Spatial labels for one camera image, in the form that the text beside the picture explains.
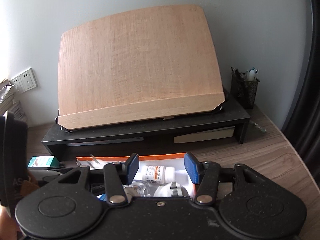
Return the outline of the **clear small bottle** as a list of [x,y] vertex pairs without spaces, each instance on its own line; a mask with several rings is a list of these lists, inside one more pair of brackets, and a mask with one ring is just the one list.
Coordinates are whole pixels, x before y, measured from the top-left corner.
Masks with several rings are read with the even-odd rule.
[[123,185],[126,194],[135,197],[150,197],[150,187],[148,183],[141,180],[134,180],[130,185]]

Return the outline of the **white mosquito repellent plug heater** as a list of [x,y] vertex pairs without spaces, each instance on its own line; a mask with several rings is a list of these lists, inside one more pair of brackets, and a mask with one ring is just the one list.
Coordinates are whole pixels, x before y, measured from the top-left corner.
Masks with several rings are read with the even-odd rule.
[[154,197],[186,197],[189,196],[188,191],[181,184],[171,182],[164,186],[159,186],[155,191]]

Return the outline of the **white wall socket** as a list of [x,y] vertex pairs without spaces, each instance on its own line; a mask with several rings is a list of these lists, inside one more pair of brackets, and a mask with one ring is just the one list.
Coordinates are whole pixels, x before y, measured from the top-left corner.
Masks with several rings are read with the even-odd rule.
[[22,94],[24,92],[24,88],[22,85],[22,81],[20,76],[12,77],[9,80],[10,84],[14,87],[15,93],[16,94]]
[[20,75],[21,84],[25,91],[29,91],[37,87],[37,82],[35,79],[35,75],[33,69],[29,67],[27,70],[22,72]]

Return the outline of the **black mesh pen holder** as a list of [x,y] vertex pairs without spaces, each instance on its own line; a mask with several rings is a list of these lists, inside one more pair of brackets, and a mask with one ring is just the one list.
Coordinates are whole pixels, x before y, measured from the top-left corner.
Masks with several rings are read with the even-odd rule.
[[257,78],[258,70],[251,68],[240,72],[237,68],[231,67],[231,71],[231,95],[244,109],[253,109],[260,82]]

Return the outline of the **white medicine bottle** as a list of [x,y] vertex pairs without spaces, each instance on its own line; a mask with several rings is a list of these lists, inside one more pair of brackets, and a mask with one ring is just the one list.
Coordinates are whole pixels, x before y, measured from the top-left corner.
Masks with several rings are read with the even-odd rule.
[[165,184],[175,181],[175,168],[165,166],[144,166],[142,169],[144,181],[152,184]]

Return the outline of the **white wall socket left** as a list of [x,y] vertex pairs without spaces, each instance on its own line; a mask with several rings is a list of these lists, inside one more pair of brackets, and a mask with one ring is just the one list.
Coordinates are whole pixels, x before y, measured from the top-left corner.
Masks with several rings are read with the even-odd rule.
[[22,85],[22,81],[20,76],[12,77],[9,80],[10,84],[14,87],[15,93],[16,94],[22,94],[24,92],[24,88]]

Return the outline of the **teal cartoon bandage box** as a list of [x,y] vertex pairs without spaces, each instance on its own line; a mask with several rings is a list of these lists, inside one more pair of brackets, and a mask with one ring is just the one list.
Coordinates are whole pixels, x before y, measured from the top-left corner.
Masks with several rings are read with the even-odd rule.
[[55,156],[33,156],[29,163],[28,167],[59,167],[60,162]]

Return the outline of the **black monitor riser stand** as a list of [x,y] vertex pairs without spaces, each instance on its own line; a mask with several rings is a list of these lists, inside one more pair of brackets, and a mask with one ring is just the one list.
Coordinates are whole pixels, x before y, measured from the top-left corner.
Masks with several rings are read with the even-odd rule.
[[176,116],[67,131],[53,124],[42,139],[47,151],[59,161],[76,157],[125,156],[177,152],[174,137],[220,128],[232,128],[232,137],[243,143],[250,120],[247,111],[227,93],[215,110],[207,113]]

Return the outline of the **white orange storage box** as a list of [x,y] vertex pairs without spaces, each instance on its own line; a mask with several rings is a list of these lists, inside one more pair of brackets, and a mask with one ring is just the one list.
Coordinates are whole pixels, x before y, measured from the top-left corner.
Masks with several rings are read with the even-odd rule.
[[[142,169],[144,166],[165,166],[175,168],[175,182],[181,184],[188,191],[189,197],[193,198],[195,196],[195,185],[189,178],[185,168],[184,168],[184,153],[174,153],[174,154],[161,154],[161,155],[143,155],[139,157],[139,169],[134,177],[134,180],[144,181],[142,178]],[[152,184],[148,183],[150,187],[150,194],[153,197],[155,191],[159,186],[164,186],[165,184]],[[133,196],[126,194],[128,200]]]

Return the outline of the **wooden book stand board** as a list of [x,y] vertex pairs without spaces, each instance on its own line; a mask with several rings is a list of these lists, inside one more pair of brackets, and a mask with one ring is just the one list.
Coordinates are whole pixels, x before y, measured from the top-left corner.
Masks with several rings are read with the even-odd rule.
[[58,101],[68,130],[214,110],[225,95],[204,10],[150,7],[66,31]]

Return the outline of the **white wall socket right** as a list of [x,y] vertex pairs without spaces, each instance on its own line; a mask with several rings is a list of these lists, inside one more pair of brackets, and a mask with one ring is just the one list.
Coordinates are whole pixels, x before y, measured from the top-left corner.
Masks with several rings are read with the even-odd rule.
[[29,67],[27,70],[22,72],[20,75],[21,84],[25,91],[29,91],[37,87],[37,82],[35,79],[35,75],[33,69]]

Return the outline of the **stack of books and papers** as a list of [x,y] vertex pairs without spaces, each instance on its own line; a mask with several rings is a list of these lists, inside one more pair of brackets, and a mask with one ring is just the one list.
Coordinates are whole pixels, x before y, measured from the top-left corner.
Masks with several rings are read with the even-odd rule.
[[8,80],[1,82],[1,105],[0,115],[3,116],[5,112],[14,114],[14,118],[25,123],[28,122],[27,116],[19,101],[15,101],[14,85],[11,85]]

